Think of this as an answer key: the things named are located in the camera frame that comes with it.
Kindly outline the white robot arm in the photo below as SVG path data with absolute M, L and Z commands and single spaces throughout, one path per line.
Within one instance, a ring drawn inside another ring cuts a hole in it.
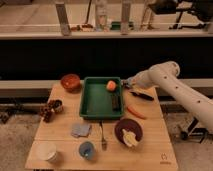
M 180 67 L 175 61 L 151 66 L 126 79 L 129 87 L 148 89 L 158 86 L 200 121 L 213 134 L 213 100 L 181 82 Z

